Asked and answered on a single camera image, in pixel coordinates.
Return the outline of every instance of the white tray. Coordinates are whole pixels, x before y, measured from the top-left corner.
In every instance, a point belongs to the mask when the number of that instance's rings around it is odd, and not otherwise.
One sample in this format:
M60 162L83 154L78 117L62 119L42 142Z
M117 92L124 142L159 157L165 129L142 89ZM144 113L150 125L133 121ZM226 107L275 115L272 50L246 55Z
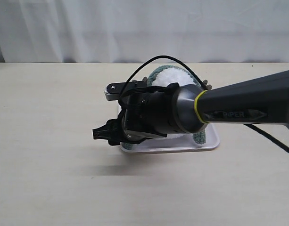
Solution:
M131 150L121 149L127 153L175 153L175 152L201 152L215 149L220 144L218 133L213 124L208 124L205 129L206 143L198 145L192 139L192 134L185 134L182 137L173 139L150 139L145 140L139 145L133 145Z

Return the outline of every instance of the beige table surface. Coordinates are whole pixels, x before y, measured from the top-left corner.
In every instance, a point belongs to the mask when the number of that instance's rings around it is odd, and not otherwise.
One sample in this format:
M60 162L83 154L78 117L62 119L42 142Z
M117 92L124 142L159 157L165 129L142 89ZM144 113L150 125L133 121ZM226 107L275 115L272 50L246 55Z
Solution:
M189 64L213 88L289 64ZM137 64L0 64L0 226L289 226L289 155L243 125L210 152L129 156L92 129ZM157 65L149 65L142 78ZM262 126L289 145L283 126Z

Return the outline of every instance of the white curtain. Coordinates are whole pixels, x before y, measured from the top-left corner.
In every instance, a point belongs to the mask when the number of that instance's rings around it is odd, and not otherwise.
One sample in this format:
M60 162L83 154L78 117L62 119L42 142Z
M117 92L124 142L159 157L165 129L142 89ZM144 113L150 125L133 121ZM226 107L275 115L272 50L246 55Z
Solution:
M0 0L0 61L289 62L289 0Z

